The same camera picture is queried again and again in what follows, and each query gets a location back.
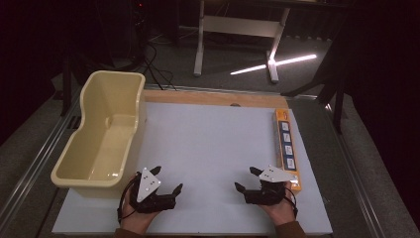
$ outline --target plastic bin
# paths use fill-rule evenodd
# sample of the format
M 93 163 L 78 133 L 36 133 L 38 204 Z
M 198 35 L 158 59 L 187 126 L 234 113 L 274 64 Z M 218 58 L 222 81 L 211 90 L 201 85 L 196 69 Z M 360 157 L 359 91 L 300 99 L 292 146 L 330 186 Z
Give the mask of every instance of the plastic bin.
M 96 71 L 80 94 L 81 123 L 52 170 L 52 182 L 83 196 L 120 197 L 135 173 L 146 123 L 140 73 Z

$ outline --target gray floor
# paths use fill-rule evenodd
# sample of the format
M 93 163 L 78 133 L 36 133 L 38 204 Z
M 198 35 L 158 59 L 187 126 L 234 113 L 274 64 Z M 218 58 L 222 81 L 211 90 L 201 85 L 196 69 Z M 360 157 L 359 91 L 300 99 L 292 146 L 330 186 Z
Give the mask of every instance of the gray floor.
M 206 38 L 221 41 L 218 36 L 209 35 Z M 172 83 L 177 88 L 184 86 L 280 93 L 309 82 L 330 45 L 329 42 L 313 40 L 302 42 L 285 39 L 282 41 L 277 60 L 310 54 L 316 54 L 318 58 L 280 66 L 278 70 L 282 81 L 272 84 L 264 69 L 235 76 L 230 75 L 233 70 L 264 64 L 264 51 L 269 48 L 268 41 L 262 40 L 254 44 L 239 46 L 220 45 L 213 42 L 206 41 L 201 77 L 192 75 L 196 51 L 194 36 L 182 39 L 179 46 L 154 44 L 157 48 L 154 65 L 159 69 L 171 71 Z M 146 77 L 148 83 L 154 83 L 149 73 Z M 165 84 L 161 77 L 158 80 Z M 315 95 L 319 88 L 307 91 L 306 94 Z M 420 237 L 418 229 L 399 198 L 374 143 L 353 106 L 352 99 L 347 96 L 345 100 L 343 136 L 335 133 L 328 112 L 316 101 L 300 98 L 290 99 L 288 102 L 296 115 L 312 169 L 324 197 L 334 237 L 372 237 L 358 197 L 360 188 L 354 187 L 347 158 L 351 158 L 351 164 L 356 168 L 357 176 L 360 176 L 360 182 L 364 185 L 368 201 L 371 202 L 384 236 Z M 13 192 L 15 184 L 19 182 L 24 171 L 48 139 L 55 124 L 62 120 L 59 117 L 60 105 L 60 101 L 52 99 L 47 101 L 0 148 L 0 175 L 2 175 L 0 205 L 2 207 Z M 73 115 L 79 115 L 78 109 Z M 4 237 L 63 236 L 52 234 L 51 231 L 65 198 L 66 189 L 56 188 L 50 180 L 50 173 L 73 131 L 74 129 L 71 128 L 63 131 L 25 201 L 11 219 Z

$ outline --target white tabletop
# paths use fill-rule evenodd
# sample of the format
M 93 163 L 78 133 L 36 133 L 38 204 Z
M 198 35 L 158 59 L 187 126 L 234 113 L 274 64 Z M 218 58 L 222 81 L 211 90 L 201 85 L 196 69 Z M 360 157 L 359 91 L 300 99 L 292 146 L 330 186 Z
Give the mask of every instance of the white tabletop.
M 273 233 L 268 217 L 246 204 L 237 181 L 259 189 L 249 167 L 275 165 L 272 114 L 269 108 L 147 103 L 148 121 L 138 170 L 162 166 L 157 194 L 171 193 L 183 183 L 174 210 L 162 212 L 149 234 Z M 332 233 L 318 185 L 293 113 L 291 127 L 302 191 L 297 220 L 307 234 Z M 86 198 L 70 189 L 54 233 L 112 233 L 118 227 L 119 199 Z

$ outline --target human hand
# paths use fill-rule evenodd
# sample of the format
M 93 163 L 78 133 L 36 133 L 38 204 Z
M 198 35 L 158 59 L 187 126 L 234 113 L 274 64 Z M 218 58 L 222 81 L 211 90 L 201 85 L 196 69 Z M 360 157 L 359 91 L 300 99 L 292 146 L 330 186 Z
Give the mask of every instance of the human hand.
M 287 181 L 284 186 L 291 189 L 291 182 Z M 288 189 L 286 189 L 286 197 L 291 199 L 291 193 Z M 279 204 L 271 206 L 259 205 L 259 207 L 266 212 L 275 226 L 296 220 L 292 205 L 285 199 L 283 199 Z
M 139 213 L 135 211 L 135 209 L 130 205 L 130 194 L 131 187 L 127 190 L 126 196 L 124 197 L 122 217 L 127 217 L 122 219 L 121 228 L 137 233 L 139 235 L 144 235 L 148 230 L 149 225 L 152 223 L 154 218 L 160 213 L 160 211 L 153 213 Z

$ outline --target sleeve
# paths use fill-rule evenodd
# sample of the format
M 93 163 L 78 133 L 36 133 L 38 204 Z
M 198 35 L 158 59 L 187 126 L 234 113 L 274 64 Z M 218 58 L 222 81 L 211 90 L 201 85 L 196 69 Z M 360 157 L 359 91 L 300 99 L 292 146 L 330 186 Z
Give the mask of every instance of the sleeve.
M 115 230 L 114 238 L 143 238 L 144 236 L 137 233 L 118 228 Z
M 275 227 L 275 233 L 277 237 L 282 238 L 303 238 L 306 237 L 299 222 L 292 221 Z

